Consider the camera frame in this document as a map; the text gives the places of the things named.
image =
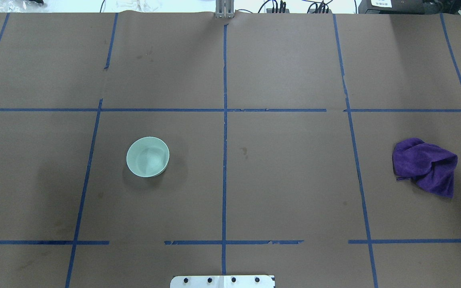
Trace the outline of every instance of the bowl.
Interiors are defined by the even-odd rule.
[[[139,177],[154,177],[165,171],[170,151],[163,140],[144,137],[136,140],[128,150],[126,162],[129,170]]]

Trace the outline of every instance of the purple towel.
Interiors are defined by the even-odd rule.
[[[412,179],[430,193],[453,198],[454,169],[458,156],[437,145],[410,138],[396,144],[392,164],[397,180]]]

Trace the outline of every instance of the label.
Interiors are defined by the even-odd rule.
[[[371,0],[371,5],[377,7],[392,8],[392,3],[390,0]]]

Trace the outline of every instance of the black cable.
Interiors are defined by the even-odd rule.
[[[104,5],[104,2],[106,2],[106,0],[102,0],[102,3],[101,3],[101,9],[99,9],[99,13],[102,12],[102,6]]]
[[[267,2],[270,2],[272,1],[272,3],[274,4],[273,8],[271,8],[271,12],[274,13],[275,12],[275,6],[277,6],[277,9],[279,7],[279,3],[277,2],[277,0],[267,0],[266,2],[263,3],[263,5],[261,5],[261,8],[259,8],[259,11],[257,13],[261,13],[261,9],[264,7],[264,5],[266,5]]]
[[[312,13],[312,14],[318,14],[318,13],[328,13],[328,11],[330,10],[330,8],[328,7],[328,3],[332,2],[333,0],[331,0],[330,2],[328,3],[325,3],[324,1],[322,2],[314,2],[314,1],[306,1],[306,0],[303,0],[305,2],[312,2],[312,4],[309,6],[309,8],[307,9],[307,13]],[[314,12],[311,12],[311,8],[316,5],[316,8],[314,9]]]
[[[325,2],[321,1],[320,7],[318,8],[318,13],[323,13],[325,11]]]
[[[314,4],[317,5],[316,2],[313,2],[313,3],[309,6],[309,9],[307,9],[307,13],[310,13],[310,12],[311,12],[311,8],[312,8],[312,6],[313,6]]]

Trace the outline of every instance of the grid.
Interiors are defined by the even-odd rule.
[[[5,27],[7,25],[8,19],[10,14],[6,15],[5,21],[3,23],[2,29],[0,31],[0,41],[4,35]],[[443,34],[445,35],[446,43],[449,48],[449,53],[451,55],[453,65],[455,67],[456,75],[459,79],[459,83],[461,85],[461,74],[459,71],[459,67],[456,63],[453,49],[451,47],[450,40],[448,38],[447,29],[443,14],[440,15],[441,24],[443,27]],[[108,58],[106,61],[106,66],[104,69],[108,69],[110,67],[110,58],[113,48],[113,42],[115,38],[115,31],[117,26],[117,19],[118,13],[115,14],[114,23],[113,23],[113,31],[110,40],[110,47],[108,50]],[[353,113],[361,113],[361,112],[377,112],[377,113],[388,113],[388,112],[410,112],[410,113],[418,113],[418,112],[450,112],[456,113],[461,112],[461,109],[353,109],[351,107],[349,97],[348,97],[348,90],[346,87],[345,82],[345,71],[344,71],[344,63],[341,53],[341,44],[339,40],[339,31],[338,25],[335,15],[333,15],[333,24],[335,28],[335,40],[337,44],[337,53],[339,55],[339,62],[340,62],[340,70],[341,70],[341,77],[342,77],[342,84],[344,89],[344,94],[346,95],[346,109],[344,110],[348,116],[349,122],[349,129],[351,133],[351,141],[353,146],[353,153],[355,158],[355,166],[357,169],[357,179],[359,181],[359,188],[361,193],[362,199],[362,209],[363,209],[363,217],[365,223],[365,230],[366,230],[366,239],[351,239],[348,241],[348,244],[367,244],[369,250],[369,257],[370,257],[370,264],[371,264],[371,273],[373,275],[373,284],[374,287],[377,288],[379,286],[377,281],[377,272],[375,266],[375,257],[373,253],[373,245],[374,244],[437,244],[437,243],[461,243],[460,239],[372,239],[370,233],[370,226],[367,214],[367,206],[366,206],[366,198],[364,194],[364,186],[362,181],[362,174],[359,162],[359,154],[357,151],[357,143],[355,140],[355,130],[353,128]],[[103,100],[99,101],[99,105],[97,108],[42,108],[42,109],[35,109],[35,108],[0,108],[0,112],[97,112],[95,118],[95,124],[93,129],[92,141],[90,146],[90,153],[88,155],[88,163],[86,165],[86,175],[84,178],[84,186],[82,190],[82,197],[79,204],[78,210],[78,217],[76,222],[75,234],[72,241],[56,241],[56,240],[0,240],[0,244],[2,245],[66,245],[72,246],[71,257],[69,262],[69,270],[67,273],[66,278],[66,288],[70,286],[70,278],[72,275],[72,270],[74,267],[74,260],[75,260],[75,253],[76,247],[78,245],[109,245],[110,241],[81,241],[78,240],[79,236],[79,228],[82,221],[82,212],[84,208],[84,199],[86,196],[86,188],[88,185],[88,180],[90,177],[90,170],[92,164],[92,157],[93,152],[95,150],[95,143],[97,137],[97,129],[99,126],[99,119],[102,112],[220,112],[223,114],[224,120],[224,127],[223,127],[223,169],[222,169],[222,176],[223,176],[223,183],[222,183],[222,234],[221,240],[174,240],[174,241],[164,241],[166,246],[174,246],[174,245],[217,245],[221,246],[221,271],[222,274],[226,274],[226,246],[227,245],[261,245],[261,244],[281,244],[281,245],[298,245],[303,243],[304,240],[227,240],[226,236],[226,203],[227,203],[227,127],[228,127],[228,113],[242,113],[242,112],[326,112],[326,109],[229,109],[227,106],[227,29],[228,24],[223,26],[223,109],[176,109],[176,108],[161,108],[161,109],[148,109],[148,108],[103,108]]]

